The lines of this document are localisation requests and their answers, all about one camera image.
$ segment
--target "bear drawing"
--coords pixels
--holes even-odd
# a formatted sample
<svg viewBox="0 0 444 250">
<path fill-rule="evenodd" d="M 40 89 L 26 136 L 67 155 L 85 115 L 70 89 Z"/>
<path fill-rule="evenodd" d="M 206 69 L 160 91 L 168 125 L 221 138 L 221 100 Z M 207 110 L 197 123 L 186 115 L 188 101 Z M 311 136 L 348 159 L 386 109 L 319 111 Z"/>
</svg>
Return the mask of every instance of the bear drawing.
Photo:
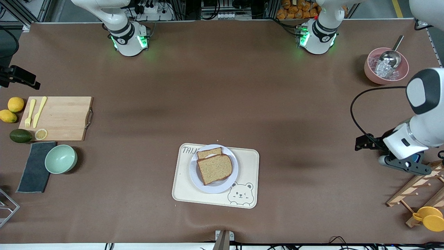
<svg viewBox="0 0 444 250">
<path fill-rule="evenodd" d="M 228 201 L 230 201 L 230 204 L 250 206 L 254 201 L 253 184 L 242 185 L 234 182 L 230 193 L 228 193 Z"/>
</svg>

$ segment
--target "knife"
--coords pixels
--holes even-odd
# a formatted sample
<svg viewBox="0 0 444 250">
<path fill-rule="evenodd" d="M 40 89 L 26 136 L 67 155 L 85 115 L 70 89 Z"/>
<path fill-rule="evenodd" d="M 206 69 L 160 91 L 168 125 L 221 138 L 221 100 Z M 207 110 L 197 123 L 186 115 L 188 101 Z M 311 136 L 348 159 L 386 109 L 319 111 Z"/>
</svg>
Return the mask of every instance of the knife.
<svg viewBox="0 0 444 250">
<path fill-rule="evenodd" d="M 37 122 L 39 121 L 40 114 L 42 113 L 43 107 L 45 106 L 46 100 L 48 100 L 48 97 L 43 97 L 42 102 L 40 103 L 40 108 L 37 114 L 34 116 L 34 121 L 32 122 L 32 127 L 37 127 Z"/>
</svg>

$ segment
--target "mint green bowl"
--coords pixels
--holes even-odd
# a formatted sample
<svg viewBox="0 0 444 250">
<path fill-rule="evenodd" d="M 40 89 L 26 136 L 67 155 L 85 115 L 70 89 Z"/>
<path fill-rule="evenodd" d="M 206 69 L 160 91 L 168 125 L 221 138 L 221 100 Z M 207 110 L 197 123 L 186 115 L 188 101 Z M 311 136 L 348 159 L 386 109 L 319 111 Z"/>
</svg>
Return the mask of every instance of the mint green bowl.
<svg viewBox="0 0 444 250">
<path fill-rule="evenodd" d="M 52 148 L 45 158 L 46 170 L 50 173 L 66 173 L 77 163 L 77 153 L 68 145 Z"/>
</svg>

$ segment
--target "tabletop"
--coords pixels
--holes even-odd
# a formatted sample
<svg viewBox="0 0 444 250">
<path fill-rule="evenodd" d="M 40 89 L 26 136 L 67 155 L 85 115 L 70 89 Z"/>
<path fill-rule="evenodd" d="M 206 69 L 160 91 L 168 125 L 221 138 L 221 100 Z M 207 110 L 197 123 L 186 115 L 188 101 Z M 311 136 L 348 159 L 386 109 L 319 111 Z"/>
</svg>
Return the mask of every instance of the tabletop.
<svg viewBox="0 0 444 250">
<path fill-rule="evenodd" d="M 404 207 L 385 205 L 412 175 L 380 166 L 376 151 L 354 151 L 361 134 L 350 102 L 376 87 L 364 75 L 366 55 L 405 36 L 399 51 L 410 72 L 393 85 L 439 66 L 426 31 L 413 26 L 345 20 L 334 46 L 316 56 L 272 21 L 159 23 L 149 51 L 123 57 L 100 24 L 33 24 L 12 64 L 36 74 L 41 89 L 12 84 L 0 106 L 12 96 L 92 96 L 95 115 L 85 141 L 59 142 L 79 154 L 72 172 L 51 175 L 42 194 L 12 194 L 21 208 L 0 243 L 201 242 L 221 229 L 248 243 L 444 241 L 409 229 Z M 396 89 L 367 93 L 354 110 L 376 136 L 413 115 Z M 11 190 L 30 148 L 9 140 L 17 127 L 0 124 L 0 183 Z M 257 150 L 257 205 L 175 201 L 186 142 Z M 421 206 L 439 188 L 409 204 Z"/>
</svg>

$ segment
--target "metal spoon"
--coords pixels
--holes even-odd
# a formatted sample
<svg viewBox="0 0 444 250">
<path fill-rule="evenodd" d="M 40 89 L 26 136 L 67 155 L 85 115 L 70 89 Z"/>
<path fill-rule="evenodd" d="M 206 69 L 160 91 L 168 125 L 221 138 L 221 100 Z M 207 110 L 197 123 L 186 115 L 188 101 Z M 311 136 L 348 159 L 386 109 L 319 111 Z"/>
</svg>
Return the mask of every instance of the metal spoon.
<svg viewBox="0 0 444 250">
<path fill-rule="evenodd" d="M 396 50 L 398 49 L 399 44 L 401 43 L 403 38 L 403 35 L 399 36 L 398 41 L 396 41 L 395 46 L 393 47 L 393 50 L 388 50 L 382 53 L 379 56 L 379 61 L 381 62 L 387 60 L 387 64 L 390 65 L 392 69 L 396 69 L 401 63 L 401 55 L 396 52 Z"/>
</svg>

